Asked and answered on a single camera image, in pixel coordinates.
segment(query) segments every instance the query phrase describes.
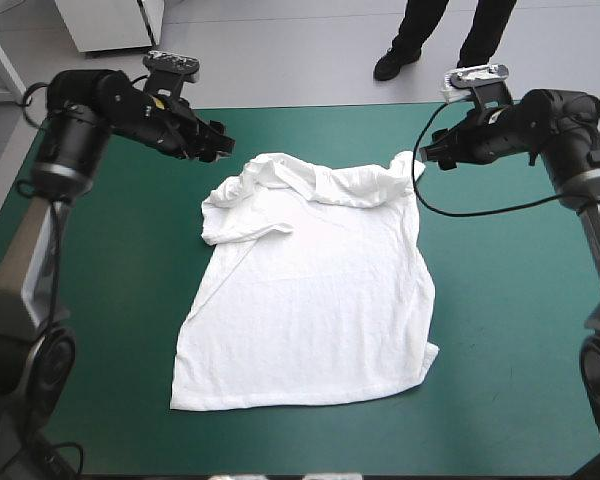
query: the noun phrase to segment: leg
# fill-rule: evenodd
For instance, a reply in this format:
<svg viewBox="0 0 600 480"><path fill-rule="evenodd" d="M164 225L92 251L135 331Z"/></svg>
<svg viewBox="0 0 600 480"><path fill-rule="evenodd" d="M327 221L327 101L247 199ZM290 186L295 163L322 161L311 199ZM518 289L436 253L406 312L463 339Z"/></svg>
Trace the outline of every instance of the leg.
<svg viewBox="0 0 600 480"><path fill-rule="evenodd" d="M447 3L449 0L408 0L393 48L412 52L422 47L438 26Z"/></svg>
<svg viewBox="0 0 600 480"><path fill-rule="evenodd" d="M516 0L480 0L473 25L460 50L463 65L487 63L498 48Z"/></svg>

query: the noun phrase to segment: white cabinet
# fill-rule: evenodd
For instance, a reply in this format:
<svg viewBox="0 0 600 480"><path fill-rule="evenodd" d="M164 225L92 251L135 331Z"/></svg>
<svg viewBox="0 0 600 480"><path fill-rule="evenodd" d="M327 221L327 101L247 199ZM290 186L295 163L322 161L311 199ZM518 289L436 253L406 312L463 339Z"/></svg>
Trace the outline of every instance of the white cabinet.
<svg viewBox="0 0 600 480"><path fill-rule="evenodd" d="M81 52L160 43L164 0L56 0Z"/></svg>

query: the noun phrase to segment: floor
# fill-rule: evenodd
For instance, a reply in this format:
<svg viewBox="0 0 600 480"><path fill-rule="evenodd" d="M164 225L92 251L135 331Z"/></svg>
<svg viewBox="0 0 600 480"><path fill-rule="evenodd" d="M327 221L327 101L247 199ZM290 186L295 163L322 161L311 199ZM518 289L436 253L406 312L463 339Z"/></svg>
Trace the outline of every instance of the floor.
<svg viewBox="0 0 600 480"><path fill-rule="evenodd" d="M386 83L371 72L404 0L166 0L160 48L200 59L200 82L184 92L195 108L439 101L442 75L457 60L475 4L451 0L421 61ZM78 53L53 0L26 0L1 14L0 42L26 84L72 68L143 73L139 54ZM510 68L516 98L542 87L600 97L600 0L519 0L493 61ZM0 106L3 132L14 129L7 110ZM22 125L19 130L25 133L12 143L20 148L12 148L15 158L0 169L0 205L33 136Z"/></svg>

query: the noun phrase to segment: black shoe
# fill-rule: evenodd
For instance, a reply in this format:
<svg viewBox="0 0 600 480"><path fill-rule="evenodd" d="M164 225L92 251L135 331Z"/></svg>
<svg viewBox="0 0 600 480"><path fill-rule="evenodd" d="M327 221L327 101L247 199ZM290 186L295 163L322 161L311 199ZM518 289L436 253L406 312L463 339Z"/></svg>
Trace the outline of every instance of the black shoe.
<svg viewBox="0 0 600 480"><path fill-rule="evenodd" d="M421 54L422 50L420 48L406 54L390 48L387 50L387 53L378 60L378 63L376 63L376 68L373 69L373 78L381 81L391 80L400 73L400 69L404 65L416 62Z"/></svg>
<svg viewBox="0 0 600 480"><path fill-rule="evenodd" d="M488 58L482 58L479 60L458 60L458 64L456 68L467 68L467 67L477 67L478 65L486 65L489 63Z"/></svg>

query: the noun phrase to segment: person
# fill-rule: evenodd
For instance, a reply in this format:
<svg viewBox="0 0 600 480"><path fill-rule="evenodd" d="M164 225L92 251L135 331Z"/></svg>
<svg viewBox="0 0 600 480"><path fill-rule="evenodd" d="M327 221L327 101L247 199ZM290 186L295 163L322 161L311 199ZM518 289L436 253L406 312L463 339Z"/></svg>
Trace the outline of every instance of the person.
<svg viewBox="0 0 600 480"><path fill-rule="evenodd" d="M442 18L449 0L408 0L405 16L391 48L378 60L376 80L391 80L400 69L416 62L422 45ZM516 0L479 0L473 25L462 48L458 68L489 63L502 38Z"/></svg>

